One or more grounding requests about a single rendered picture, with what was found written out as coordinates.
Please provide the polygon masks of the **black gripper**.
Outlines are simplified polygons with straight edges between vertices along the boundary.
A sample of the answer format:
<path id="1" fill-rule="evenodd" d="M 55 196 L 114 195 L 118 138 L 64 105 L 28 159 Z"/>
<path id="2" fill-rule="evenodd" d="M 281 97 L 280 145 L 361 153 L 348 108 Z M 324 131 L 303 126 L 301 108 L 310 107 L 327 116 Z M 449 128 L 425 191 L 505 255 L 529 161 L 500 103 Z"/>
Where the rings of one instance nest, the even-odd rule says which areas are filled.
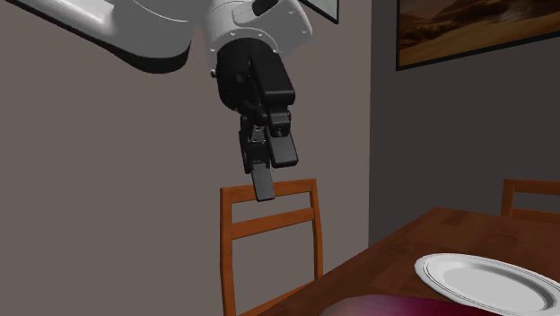
<path id="1" fill-rule="evenodd" d="M 242 116 L 241 157 L 256 200 L 272 200 L 276 194 L 269 151 L 274 168 L 299 161 L 288 109 L 295 102 L 295 89 L 282 58 L 260 39 L 235 39 L 218 50 L 215 79 L 223 104 Z"/>

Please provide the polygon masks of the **wooden chair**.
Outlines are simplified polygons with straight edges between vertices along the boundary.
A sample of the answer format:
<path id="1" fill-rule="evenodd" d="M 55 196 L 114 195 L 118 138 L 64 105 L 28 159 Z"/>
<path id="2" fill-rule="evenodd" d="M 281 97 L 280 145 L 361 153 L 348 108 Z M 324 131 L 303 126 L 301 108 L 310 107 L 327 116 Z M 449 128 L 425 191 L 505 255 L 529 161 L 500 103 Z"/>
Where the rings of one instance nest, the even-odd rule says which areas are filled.
<path id="1" fill-rule="evenodd" d="M 220 189 L 220 278 L 223 316 L 259 316 L 260 313 L 265 312 L 298 291 L 293 289 L 247 312 L 237 314 L 232 266 L 232 243 L 235 240 L 310 222 L 313 233 L 314 278 L 319 279 L 324 275 L 323 240 L 317 181 L 315 179 L 279 181 L 274 184 L 274 189 L 280 197 L 307 193 L 310 198 L 310 206 L 235 223 L 232 220 L 232 206 L 255 200 L 256 193 L 250 185 Z"/>
<path id="2" fill-rule="evenodd" d="M 541 223 L 560 224 L 560 212 L 514 207 L 515 193 L 560 197 L 560 181 L 505 179 L 503 181 L 501 203 L 502 216 Z"/>

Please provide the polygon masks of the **black framed pale picture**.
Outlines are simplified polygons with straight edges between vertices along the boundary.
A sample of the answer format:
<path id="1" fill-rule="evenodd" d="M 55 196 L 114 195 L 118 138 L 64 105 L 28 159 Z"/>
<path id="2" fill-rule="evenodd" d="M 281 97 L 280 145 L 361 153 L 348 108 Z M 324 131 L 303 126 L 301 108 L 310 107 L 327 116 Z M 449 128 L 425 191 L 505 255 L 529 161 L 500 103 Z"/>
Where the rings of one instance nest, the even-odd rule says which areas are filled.
<path id="1" fill-rule="evenodd" d="M 334 24 L 339 24 L 339 0 L 299 0 Z"/>

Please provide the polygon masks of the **brown wooden table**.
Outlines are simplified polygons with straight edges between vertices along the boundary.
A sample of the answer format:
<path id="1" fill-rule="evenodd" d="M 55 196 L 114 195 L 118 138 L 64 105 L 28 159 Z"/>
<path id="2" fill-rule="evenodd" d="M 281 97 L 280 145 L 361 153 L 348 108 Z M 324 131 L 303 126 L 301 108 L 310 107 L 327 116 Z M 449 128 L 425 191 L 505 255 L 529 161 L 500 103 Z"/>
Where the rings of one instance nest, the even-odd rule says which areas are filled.
<path id="1" fill-rule="evenodd" d="M 331 304 L 365 294 L 440 301 L 415 272 L 416 261 L 433 253 L 497 259 L 560 283 L 560 224 L 436 207 L 259 316 L 320 316 Z"/>

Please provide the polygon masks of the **purple round object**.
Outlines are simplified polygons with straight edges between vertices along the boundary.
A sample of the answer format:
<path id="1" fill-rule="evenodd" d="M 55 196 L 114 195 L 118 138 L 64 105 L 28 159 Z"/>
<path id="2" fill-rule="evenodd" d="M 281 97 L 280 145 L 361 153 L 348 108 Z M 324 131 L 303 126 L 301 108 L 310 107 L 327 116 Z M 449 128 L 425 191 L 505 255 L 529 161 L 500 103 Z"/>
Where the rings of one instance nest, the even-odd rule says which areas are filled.
<path id="1" fill-rule="evenodd" d="M 476 307 L 434 299 L 368 294 L 346 298 L 320 316 L 500 316 Z"/>

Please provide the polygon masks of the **white plate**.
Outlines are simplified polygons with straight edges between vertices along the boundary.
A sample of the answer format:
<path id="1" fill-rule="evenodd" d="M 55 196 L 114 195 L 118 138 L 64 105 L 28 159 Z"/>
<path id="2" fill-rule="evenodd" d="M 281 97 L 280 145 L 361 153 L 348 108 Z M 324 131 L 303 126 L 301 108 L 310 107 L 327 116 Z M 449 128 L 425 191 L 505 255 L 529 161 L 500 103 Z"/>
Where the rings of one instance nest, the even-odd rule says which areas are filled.
<path id="1" fill-rule="evenodd" d="M 418 277 L 455 303 L 501 316 L 560 316 L 560 283 L 495 259 L 458 253 L 423 256 Z"/>

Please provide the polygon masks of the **framed desert landscape picture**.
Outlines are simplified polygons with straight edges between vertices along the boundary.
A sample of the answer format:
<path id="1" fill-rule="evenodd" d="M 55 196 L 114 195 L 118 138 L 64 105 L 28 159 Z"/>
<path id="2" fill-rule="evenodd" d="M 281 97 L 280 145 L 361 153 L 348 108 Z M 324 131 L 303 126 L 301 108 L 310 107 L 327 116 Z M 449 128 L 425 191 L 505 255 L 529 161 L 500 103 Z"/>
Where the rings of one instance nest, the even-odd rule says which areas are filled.
<path id="1" fill-rule="evenodd" d="M 560 0 L 398 0 L 404 70 L 560 37 Z"/>

